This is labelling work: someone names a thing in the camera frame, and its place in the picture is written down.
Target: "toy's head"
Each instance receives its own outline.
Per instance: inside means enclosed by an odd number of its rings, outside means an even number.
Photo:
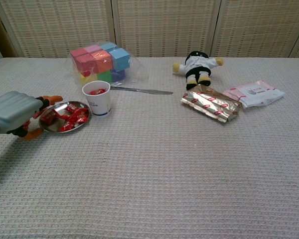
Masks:
[[[186,58],[185,60],[185,64],[186,64],[186,61],[191,57],[191,56],[201,56],[201,57],[204,57],[204,58],[209,58],[208,55],[205,53],[205,52],[201,52],[201,51],[192,51],[188,57]]]

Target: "white paper cup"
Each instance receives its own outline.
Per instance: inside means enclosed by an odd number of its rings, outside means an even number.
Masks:
[[[106,91],[99,95],[89,95],[91,91],[98,89],[105,89]],[[82,92],[85,95],[92,114],[98,117],[106,117],[111,111],[111,98],[110,98],[111,85],[105,81],[92,81],[82,87]]]

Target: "gray tablecloth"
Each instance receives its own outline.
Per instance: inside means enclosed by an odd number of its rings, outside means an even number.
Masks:
[[[299,238],[299,59],[226,58],[212,87],[286,94],[221,124],[184,106],[184,58],[140,58],[157,96],[111,92],[112,113],[33,141],[0,135],[0,238]],[[86,101],[64,59],[0,60],[0,95]]]

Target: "plush doll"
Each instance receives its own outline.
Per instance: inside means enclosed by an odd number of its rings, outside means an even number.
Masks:
[[[173,72],[186,75],[186,89],[190,90],[197,84],[209,86],[210,69],[223,64],[222,58],[209,58],[204,52],[192,51],[186,58],[185,65],[173,64]]]

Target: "metal plate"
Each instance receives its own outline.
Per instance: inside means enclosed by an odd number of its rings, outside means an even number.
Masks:
[[[64,126],[65,120],[57,118],[57,119],[55,119],[53,121],[53,124],[51,124],[51,125],[47,125],[44,121],[41,120],[41,118],[44,115],[46,115],[47,113],[49,113],[52,110],[57,111],[60,115],[71,115],[70,112],[68,112],[68,111],[65,110],[65,108],[69,104],[73,104],[73,105],[75,105],[78,108],[89,108],[86,104],[84,104],[82,102],[79,102],[79,101],[67,101],[67,102],[59,103],[57,105],[54,105],[54,106],[48,108],[46,111],[43,112],[43,114],[39,118],[39,125],[40,125],[40,127],[43,128],[47,132],[52,132],[52,133],[66,133],[66,132],[73,131],[73,130],[75,130],[75,129],[81,127],[81,126],[83,126],[84,124],[86,124],[86,123],[77,123],[77,124],[74,125],[73,129],[70,129],[70,130],[67,130],[67,131],[64,131],[64,132],[60,132],[58,130],[59,130],[60,127]],[[88,116],[88,119],[90,119],[90,110],[88,110],[86,112],[86,114]]]

